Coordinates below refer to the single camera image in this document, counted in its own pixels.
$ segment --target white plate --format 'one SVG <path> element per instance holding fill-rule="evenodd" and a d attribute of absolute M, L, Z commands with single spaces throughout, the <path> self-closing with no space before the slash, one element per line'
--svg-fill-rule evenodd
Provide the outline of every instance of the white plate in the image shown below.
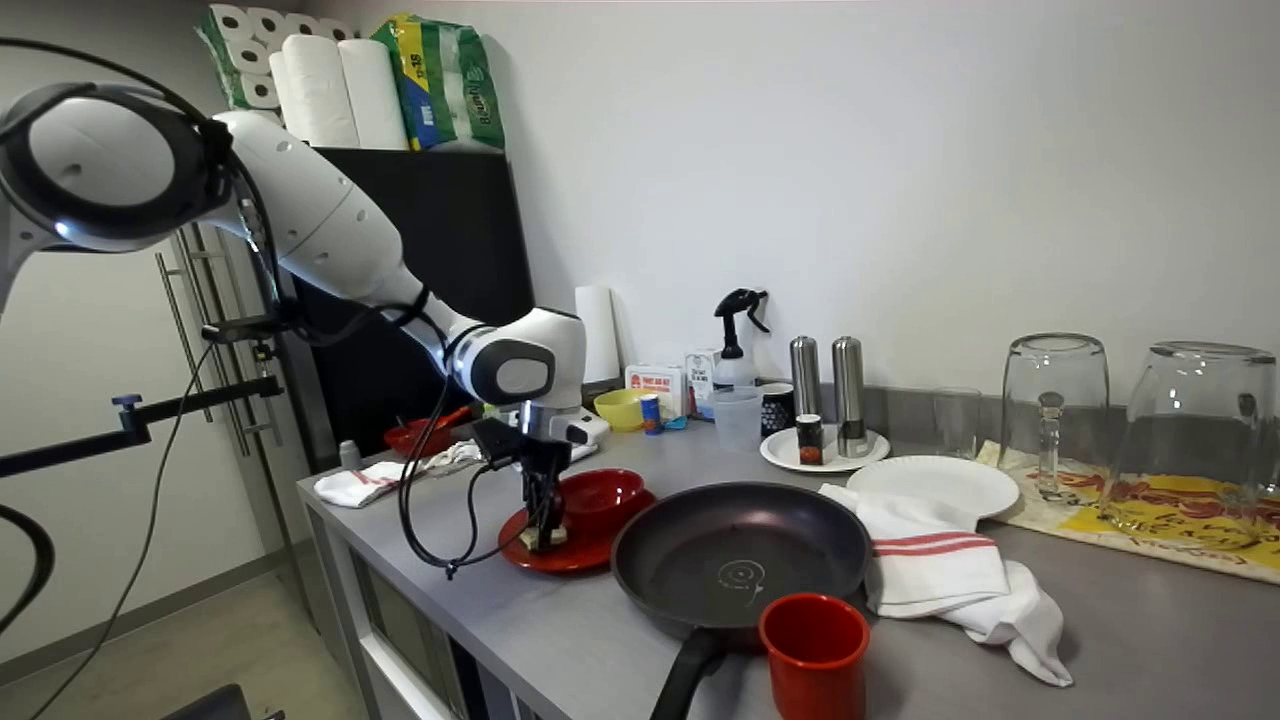
<path fill-rule="evenodd" d="M 844 488 L 952 504 L 972 524 L 1008 512 L 1020 496 L 1012 476 L 956 456 L 896 456 L 856 472 Z"/>
<path fill-rule="evenodd" d="M 836 472 L 856 472 L 868 464 L 880 464 L 888 456 L 888 440 L 868 432 L 872 448 L 864 456 L 836 456 L 836 444 L 824 444 L 824 464 L 800 464 L 800 448 L 796 448 L 796 428 L 772 432 L 760 440 L 760 456 L 772 468 L 788 468 L 788 472 L 804 472 L 804 476 L 836 476 Z"/>

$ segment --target drinking glass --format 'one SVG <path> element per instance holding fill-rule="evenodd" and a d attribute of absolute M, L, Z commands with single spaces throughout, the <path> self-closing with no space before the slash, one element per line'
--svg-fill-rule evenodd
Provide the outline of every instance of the drinking glass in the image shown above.
<path fill-rule="evenodd" d="M 1128 400 L 1104 516 L 1140 536 L 1208 548 L 1260 540 L 1264 424 L 1276 356 L 1244 344 L 1152 344 Z"/>
<path fill-rule="evenodd" d="M 1108 352 L 1096 336 L 1036 332 L 1008 344 L 1000 396 L 1000 468 L 1036 484 L 1044 504 L 1072 508 L 1104 492 L 1112 400 Z"/>

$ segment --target red plate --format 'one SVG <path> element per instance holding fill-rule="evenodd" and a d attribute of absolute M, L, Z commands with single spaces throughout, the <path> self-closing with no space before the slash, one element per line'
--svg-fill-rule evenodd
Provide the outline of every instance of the red plate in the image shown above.
<path fill-rule="evenodd" d="M 652 492 L 640 492 L 644 500 L 636 504 L 636 516 L 656 504 Z M 604 572 L 608 560 L 612 560 L 612 540 L 624 532 L 624 524 L 616 532 L 572 532 L 568 544 L 560 548 L 548 548 L 548 552 L 528 552 L 520 544 L 520 532 L 528 528 L 528 516 L 516 512 L 508 516 L 508 524 L 496 532 L 504 556 L 516 564 L 516 568 L 528 568 L 528 572 L 544 572 L 544 576 L 588 576 L 588 572 Z"/>

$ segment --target frying pan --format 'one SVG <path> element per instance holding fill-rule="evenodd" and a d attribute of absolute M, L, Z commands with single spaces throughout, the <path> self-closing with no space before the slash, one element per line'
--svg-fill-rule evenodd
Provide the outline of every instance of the frying pan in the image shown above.
<path fill-rule="evenodd" d="M 788 484 L 712 484 L 636 516 L 612 576 L 668 632 L 688 632 L 652 720 L 688 716 L 700 676 L 760 648 L 760 612 L 788 592 L 864 604 L 872 536 L 836 500 Z"/>

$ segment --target countertop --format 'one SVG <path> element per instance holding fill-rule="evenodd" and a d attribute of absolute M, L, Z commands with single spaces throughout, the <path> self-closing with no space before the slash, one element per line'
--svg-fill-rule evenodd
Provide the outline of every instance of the countertop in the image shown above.
<path fill-rule="evenodd" d="M 820 484 L 768 468 L 752 436 L 728 428 L 612 436 L 604 456 L 572 472 L 580 468 L 636 468 L 656 496 L 716 480 Z M 464 548 L 464 484 L 468 472 L 416 484 L 416 528 L 432 552 Z M 396 500 L 340 512 L 316 500 L 308 480 L 304 500 L 540 716 L 640 720 L 652 712 L 680 640 L 636 612 L 608 572 L 552 580 L 488 560 L 444 580 L 408 552 Z M 480 548 L 492 548 L 496 528 L 520 508 L 516 472 L 484 476 L 476 508 Z M 960 628 L 876 620 L 872 716 L 1280 716 L 1280 588 L 1004 524 L 984 524 L 984 532 L 1060 600 L 1076 688 L 1044 688 L 1000 648 L 976 648 Z M 772 720 L 764 656 L 720 664 L 700 684 L 692 716 Z"/>

